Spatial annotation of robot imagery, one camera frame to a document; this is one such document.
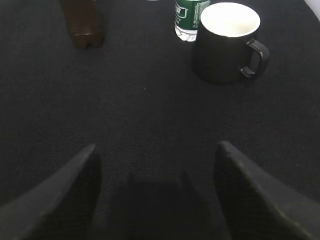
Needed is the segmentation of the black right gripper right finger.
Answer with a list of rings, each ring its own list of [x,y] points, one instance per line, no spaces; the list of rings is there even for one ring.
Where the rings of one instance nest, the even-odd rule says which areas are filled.
[[[320,238],[320,204],[265,172],[228,141],[217,144],[214,185],[233,240]]]

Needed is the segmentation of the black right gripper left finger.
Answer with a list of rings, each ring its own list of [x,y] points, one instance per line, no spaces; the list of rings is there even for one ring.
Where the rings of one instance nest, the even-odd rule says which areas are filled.
[[[86,240],[102,184],[95,144],[0,208],[2,240]]]

